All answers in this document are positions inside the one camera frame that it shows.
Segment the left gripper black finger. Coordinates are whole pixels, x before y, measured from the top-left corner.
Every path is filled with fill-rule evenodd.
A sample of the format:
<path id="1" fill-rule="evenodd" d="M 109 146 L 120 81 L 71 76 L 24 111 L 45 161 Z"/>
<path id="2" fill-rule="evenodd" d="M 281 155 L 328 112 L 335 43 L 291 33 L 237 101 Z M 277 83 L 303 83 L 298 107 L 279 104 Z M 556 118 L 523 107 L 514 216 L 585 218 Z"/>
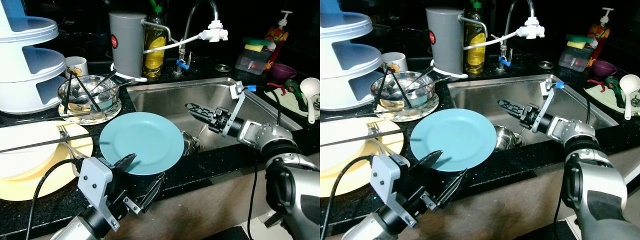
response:
<path id="1" fill-rule="evenodd" d="M 436 150 L 432 151 L 432 153 L 427 154 L 425 157 L 421 158 L 418 162 L 418 172 L 425 172 L 434 166 L 434 164 L 439 160 L 443 151 Z"/>
<path id="2" fill-rule="evenodd" d="M 155 201 L 162 189 L 162 185 L 166 181 L 166 173 L 160 173 L 154 180 L 151 182 L 150 187 L 148 188 L 147 193 L 142 198 L 140 202 L 140 210 L 148 211 L 150 205 Z"/>
<path id="3" fill-rule="evenodd" d="M 127 174 L 137 154 L 131 153 L 114 163 L 114 175 Z"/>
<path id="4" fill-rule="evenodd" d="M 469 169 L 464 169 L 460 171 L 455 178 L 453 178 L 450 183 L 446 186 L 445 190 L 439 197 L 439 208 L 445 208 L 448 203 L 451 202 L 451 199 L 459 192 L 462 183 L 464 182 L 464 178 L 466 177 Z"/>

